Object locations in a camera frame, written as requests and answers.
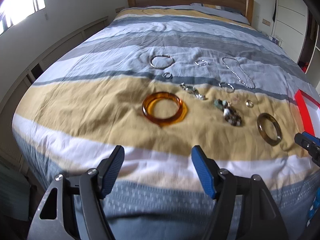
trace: amber bangle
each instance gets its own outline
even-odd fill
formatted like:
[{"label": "amber bangle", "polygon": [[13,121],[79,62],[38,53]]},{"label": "amber bangle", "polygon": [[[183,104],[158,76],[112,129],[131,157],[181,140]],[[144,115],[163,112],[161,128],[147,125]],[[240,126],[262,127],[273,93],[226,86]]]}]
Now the amber bangle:
[{"label": "amber bangle", "polygon": [[[161,119],[161,118],[154,117],[150,113],[150,105],[153,101],[158,100],[158,99],[169,99],[169,100],[174,101],[179,107],[178,111],[173,116],[168,117],[168,118]],[[153,94],[147,96],[146,99],[142,103],[142,111],[143,111],[143,114],[145,115],[145,117],[147,117],[151,122],[156,123],[160,126],[168,125],[168,124],[171,124],[171,123],[175,122],[176,120],[178,120],[182,114],[182,110],[183,110],[183,101],[180,98],[178,98],[176,95],[168,93],[168,92],[153,93]]]},{"label": "amber bangle", "polygon": [[[269,121],[272,122],[273,126],[275,127],[276,129],[276,132],[277,132],[277,139],[276,140],[273,140],[271,139],[267,133],[265,132],[265,130],[263,129],[262,127],[262,120],[263,119],[268,119]],[[280,129],[280,126],[278,124],[278,122],[276,121],[276,119],[268,114],[268,113],[263,113],[263,114],[260,114],[257,118],[257,125],[258,125],[258,130],[259,130],[259,133],[260,135],[262,136],[262,138],[270,145],[272,146],[275,146],[277,145],[281,139],[282,139],[282,133],[281,133],[281,129]]]}]

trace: green brown bangle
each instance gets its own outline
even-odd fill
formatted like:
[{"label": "green brown bangle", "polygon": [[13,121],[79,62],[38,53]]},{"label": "green brown bangle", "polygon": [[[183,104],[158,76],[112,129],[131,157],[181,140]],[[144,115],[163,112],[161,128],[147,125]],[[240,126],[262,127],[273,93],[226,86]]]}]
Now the green brown bangle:
[{"label": "green brown bangle", "polygon": [[[265,130],[263,129],[262,127],[262,120],[263,119],[268,119],[269,121],[272,122],[273,126],[275,127],[276,129],[276,132],[277,132],[277,139],[276,140],[273,140],[271,139],[267,133],[265,132]],[[282,140],[282,133],[281,133],[281,129],[280,129],[280,126],[278,124],[278,122],[276,121],[276,119],[268,114],[268,113],[263,113],[263,114],[260,114],[257,118],[257,126],[258,126],[258,130],[259,130],[259,133],[260,135],[262,136],[262,138],[270,145],[272,146],[275,146],[277,145],[281,140]]]}]

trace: necklace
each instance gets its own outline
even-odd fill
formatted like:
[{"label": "necklace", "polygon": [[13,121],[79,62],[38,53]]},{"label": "necklace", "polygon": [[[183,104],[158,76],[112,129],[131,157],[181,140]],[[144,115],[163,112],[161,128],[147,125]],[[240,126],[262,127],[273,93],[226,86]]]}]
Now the necklace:
[{"label": "necklace", "polygon": [[[244,83],[244,81],[237,75],[237,73],[234,72],[231,68],[229,68],[229,66],[227,65],[227,63],[224,61],[226,58],[228,58],[228,59],[233,59],[233,60],[235,60],[235,61],[238,63],[239,68],[242,70],[242,72],[252,81],[253,87],[248,86],[246,83]],[[248,87],[248,88],[250,88],[250,89],[255,89],[255,88],[256,88],[256,85],[254,84],[253,80],[243,71],[243,69],[242,69],[241,66],[240,66],[240,63],[239,63],[235,58],[224,57],[224,58],[222,58],[222,61],[223,61],[223,63],[226,65],[226,67],[227,67],[233,74],[235,74],[235,75],[237,76],[237,78],[239,79],[239,81],[240,81],[242,84],[244,84],[246,87]]]}]

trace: bed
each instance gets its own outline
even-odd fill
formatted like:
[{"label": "bed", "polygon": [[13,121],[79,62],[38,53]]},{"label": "bed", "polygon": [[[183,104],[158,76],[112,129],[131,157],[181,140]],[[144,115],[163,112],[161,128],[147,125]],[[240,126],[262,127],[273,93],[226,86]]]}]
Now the bed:
[{"label": "bed", "polygon": [[[122,145],[124,164],[102,202],[116,239],[199,239],[214,206],[190,157],[191,148],[200,145],[235,175],[260,174],[290,239],[296,239],[320,173],[294,143],[303,131],[294,95],[301,89],[320,98],[298,65],[251,27],[254,1],[128,0],[128,5],[110,26],[48,68],[22,98],[12,128],[30,169],[47,187],[58,173],[97,167]],[[152,68],[150,59],[158,55],[170,55],[174,63]],[[201,60],[207,64],[195,64]],[[183,82],[207,100],[186,93]],[[228,93],[221,82],[235,91]],[[184,120],[160,127],[143,116],[143,100],[159,91],[185,102]],[[241,127],[223,119],[213,103],[218,98],[232,102]],[[248,99],[252,108],[245,105]],[[158,114],[172,110],[171,104],[157,109]],[[258,132],[261,113],[280,125],[283,138],[276,146]],[[81,225],[79,199],[76,203]],[[240,203],[239,198],[229,239],[236,234]],[[85,239],[84,226],[79,229]]]}]

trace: metal bolt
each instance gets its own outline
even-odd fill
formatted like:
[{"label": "metal bolt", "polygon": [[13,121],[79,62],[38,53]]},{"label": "metal bolt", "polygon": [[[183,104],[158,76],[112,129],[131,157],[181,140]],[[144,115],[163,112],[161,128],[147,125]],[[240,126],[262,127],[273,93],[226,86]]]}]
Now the metal bolt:
[{"label": "metal bolt", "polygon": [[228,174],[228,172],[229,171],[227,169],[223,169],[223,168],[219,170],[219,173],[222,175],[226,175],[226,174]]},{"label": "metal bolt", "polygon": [[60,181],[63,179],[63,175],[62,174],[58,174],[55,178],[56,181]]},{"label": "metal bolt", "polygon": [[261,180],[261,177],[258,174],[254,174],[252,177],[253,177],[253,180],[256,180],[256,181]]},{"label": "metal bolt", "polygon": [[89,175],[95,174],[96,172],[97,172],[97,170],[95,168],[92,168],[92,169],[88,170],[88,174]]}]

